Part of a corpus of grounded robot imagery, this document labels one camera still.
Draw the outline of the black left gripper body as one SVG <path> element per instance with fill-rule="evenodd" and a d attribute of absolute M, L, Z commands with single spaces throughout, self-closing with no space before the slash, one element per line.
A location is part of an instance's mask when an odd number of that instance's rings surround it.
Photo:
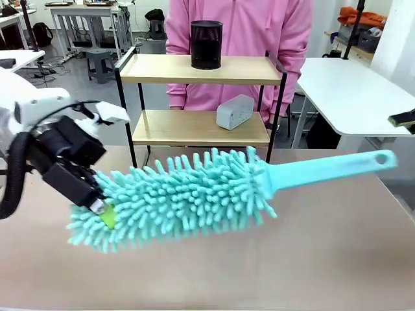
<path fill-rule="evenodd" d="M 106 153 L 103 144 L 68 116 L 46 122 L 31 131 L 27 160 L 40 173 L 53 164 L 92 166 Z"/>

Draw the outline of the teal microfibre duster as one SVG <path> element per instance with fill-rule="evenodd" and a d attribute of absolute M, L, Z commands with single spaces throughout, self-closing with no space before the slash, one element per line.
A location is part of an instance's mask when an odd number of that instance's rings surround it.
<path fill-rule="evenodd" d="M 272 165 L 255 148 L 216 148 L 166 164 L 95 174 L 99 209 L 73 205 L 69 243 L 108 253 L 123 246 L 240 231 L 276 217 L 271 199 L 291 189 L 396 168 L 395 153 L 378 150 Z"/>

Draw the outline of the white power strip box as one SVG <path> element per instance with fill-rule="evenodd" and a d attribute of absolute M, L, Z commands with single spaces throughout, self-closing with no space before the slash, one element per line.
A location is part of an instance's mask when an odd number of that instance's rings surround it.
<path fill-rule="evenodd" d="M 253 112 L 254 100 L 246 95 L 238 95 L 218 106 L 216 124 L 226 130 L 233 130 L 249 120 Z"/>

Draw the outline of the black mesh pen cup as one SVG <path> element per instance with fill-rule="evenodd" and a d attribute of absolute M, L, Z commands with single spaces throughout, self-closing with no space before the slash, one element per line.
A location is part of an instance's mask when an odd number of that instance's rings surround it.
<path fill-rule="evenodd" d="M 221 67 L 222 26 L 220 21 L 191 22 L 191 67 L 201 70 Z"/>

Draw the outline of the black metal wood shelf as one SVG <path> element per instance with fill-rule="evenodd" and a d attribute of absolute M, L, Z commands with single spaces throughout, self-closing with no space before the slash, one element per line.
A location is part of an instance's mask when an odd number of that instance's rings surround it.
<path fill-rule="evenodd" d="M 224 56 L 218 69 L 191 67 L 189 55 L 139 54 L 132 47 L 115 65 L 115 78 L 120 102 L 126 107 L 123 83 L 138 87 L 141 116 L 135 130 L 127 124 L 126 136 L 132 165 L 138 166 L 134 147 L 146 146 L 259 146 L 272 155 L 275 135 L 267 135 L 261 115 L 255 112 L 252 121 L 235 133 L 217 127 L 212 111 L 167 111 L 146 109 L 143 84 L 226 84 L 278 86 L 277 104 L 282 103 L 287 71 L 280 61 L 266 53 L 264 56 Z"/>

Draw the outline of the person's left hand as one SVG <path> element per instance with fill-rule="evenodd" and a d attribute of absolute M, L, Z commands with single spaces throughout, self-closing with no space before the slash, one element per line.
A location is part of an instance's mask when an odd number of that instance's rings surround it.
<path fill-rule="evenodd" d="M 281 126 L 281 120 L 282 120 L 282 116 L 279 116 L 278 117 L 278 121 L 277 121 L 277 125 L 276 125 L 276 131 L 278 132 L 279 131 L 279 129 L 280 129 L 280 126 Z M 270 133 L 271 131 L 272 131 L 272 129 L 273 129 L 273 126 L 274 126 L 274 123 L 273 122 L 267 122 L 266 124 L 265 124 L 265 128 L 267 129 L 267 131 Z"/>

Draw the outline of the white table with rounded corner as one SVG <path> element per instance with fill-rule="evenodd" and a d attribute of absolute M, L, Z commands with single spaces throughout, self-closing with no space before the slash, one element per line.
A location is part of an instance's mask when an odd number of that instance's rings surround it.
<path fill-rule="evenodd" d="M 388 117 L 415 108 L 415 97 L 368 67 L 341 58 L 307 58 L 298 86 L 305 100 L 292 147 L 297 148 L 310 107 L 341 136 L 337 150 L 357 152 L 366 137 L 411 137 Z"/>

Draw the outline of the grey plastic stool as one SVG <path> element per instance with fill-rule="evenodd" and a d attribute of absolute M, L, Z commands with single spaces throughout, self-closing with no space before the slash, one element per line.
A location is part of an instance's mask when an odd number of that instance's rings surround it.
<path fill-rule="evenodd" d="M 98 84 L 105 84 L 107 79 L 115 76 L 112 54 L 102 49 L 89 49 L 86 51 L 88 80 L 96 79 Z"/>

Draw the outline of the black storage crate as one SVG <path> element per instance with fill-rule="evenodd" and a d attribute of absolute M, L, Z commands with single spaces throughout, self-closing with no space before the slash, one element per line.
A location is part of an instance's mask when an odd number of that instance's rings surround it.
<path fill-rule="evenodd" d="M 380 35 L 372 34 L 369 31 L 362 32 L 359 35 L 357 47 L 363 50 L 364 52 L 373 54 L 377 49 L 380 39 Z"/>

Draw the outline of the black tripod pole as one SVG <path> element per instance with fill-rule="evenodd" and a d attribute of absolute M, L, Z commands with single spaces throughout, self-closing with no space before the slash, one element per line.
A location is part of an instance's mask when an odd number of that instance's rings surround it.
<path fill-rule="evenodd" d="M 352 32 L 351 32 L 350 38 L 348 40 L 346 50 L 344 51 L 344 55 L 342 57 L 343 60 L 348 60 L 348 56 L 349 56 L 349 53 L 351 51 L 351 47 L 353 46 L 353 42 L 354 42 L 354 38 L 355 38 L 356 33 L 357 33 L 357 29 L 359 28 L 359 23 L 360 23 L 360 20 L 361 20 L 361 16 L 362 16 L 362 13 L 364 11 L 365 2 L 366 2 L 366 0 L 359 0 L 358 3 L 357 3 L 357 7 L 356 7 L 357 16 L 356 16 L 355 22 L 353 24 Z"/>

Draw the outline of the white side table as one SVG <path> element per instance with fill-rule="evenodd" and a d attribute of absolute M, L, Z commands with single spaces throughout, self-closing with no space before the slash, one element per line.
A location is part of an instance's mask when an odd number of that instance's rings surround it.
<path fill-rule="evenodd" d="M 3 59 L 15 59 L 16 63 L 11 68 L 5 68 L 10 72 L 15 72 L 29 64 L 33 64 L 45 55 L 45 51 L 33 51 L 33 50 L 2 50 L 0 51 L 0 60 Z"/>

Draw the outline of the orange cloth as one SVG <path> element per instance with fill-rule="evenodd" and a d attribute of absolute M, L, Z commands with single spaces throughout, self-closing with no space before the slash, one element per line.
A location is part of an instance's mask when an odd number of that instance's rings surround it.
<path fill-rule="evenodd" d="M 343 6 L 340 8 L 340 12 L 337 21 L 342 25 L 354 25 L 357 19 L 358 10 L 351 6 Z M 359 21 L 360 25 L 368 27 L 377 27 L 381 30 L 384 29 L 387 21 L 386 16 L 376 14 L 374 12 L 363 12 Z"/>

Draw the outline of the black backpack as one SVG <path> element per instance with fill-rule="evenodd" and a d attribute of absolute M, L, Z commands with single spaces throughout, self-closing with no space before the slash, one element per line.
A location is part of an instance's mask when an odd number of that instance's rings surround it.
<path fill-rule="evenodd" d="M 47 47 L 54 38 L 51 29 L 43 22 L 35 23 L 32 27 L 38 47 Z"/>

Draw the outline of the black stand pole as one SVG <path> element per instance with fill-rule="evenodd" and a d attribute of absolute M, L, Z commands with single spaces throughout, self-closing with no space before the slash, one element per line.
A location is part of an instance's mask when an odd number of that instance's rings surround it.
<path fill-rule="evenodd" d="M 30 19 L 29 19 L 29 14 L 27 12 L 27 0 L 20 0 L 20 6 L 23 12 L 23 18 L 25 21 L 25 25 L 27 28 L 27 32 L 29 34 L 29 38 L 30 38 L 30 44 L 32 45 L 32 48 L 35 52 L 39 51 L 38 45 L 36 43 L 33 31 L 32 31 L 32 26 L 30 24 Z"/>

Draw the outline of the white desk with metal legs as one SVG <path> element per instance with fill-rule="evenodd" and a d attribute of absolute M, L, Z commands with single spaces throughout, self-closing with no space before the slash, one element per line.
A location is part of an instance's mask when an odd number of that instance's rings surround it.
<path fill-rule="evenodd" d="M 55 0 L 45 5 L 58 35 L 62 60 L 88 49 L 107 49 L 120 58 L 133 45 L 130 5 L 121 0 Z"/>

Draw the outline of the black bag on stool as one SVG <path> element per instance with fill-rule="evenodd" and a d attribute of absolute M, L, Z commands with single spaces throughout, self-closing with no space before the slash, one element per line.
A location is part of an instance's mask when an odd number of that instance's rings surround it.
<path fill-rule="evenodd" d="M 145 14 L 145 19 L 148 21 L 165 21 L 165 16 L 162 9 L 155 8 Z"/>

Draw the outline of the person in pink hoodie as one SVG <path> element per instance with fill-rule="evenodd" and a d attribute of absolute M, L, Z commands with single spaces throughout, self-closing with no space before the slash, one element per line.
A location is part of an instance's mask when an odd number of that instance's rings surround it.
<path fill-rule="evenodd" d="M 170 108 L 215 111 L 244 94 L 263 98 L 261 116 L 264 123 L 272 124 L 275 114 L 284 115 L 292 103 L 309 43 L 312 7 L 312 0 L 170 0 L 165 22 L 168 54 L 190 54 L 191 22 L 213 20 L 223 25 L 223 55 L 274 54 L 287 71 L 281 103 L 276 86 L 168 84 Z"/>

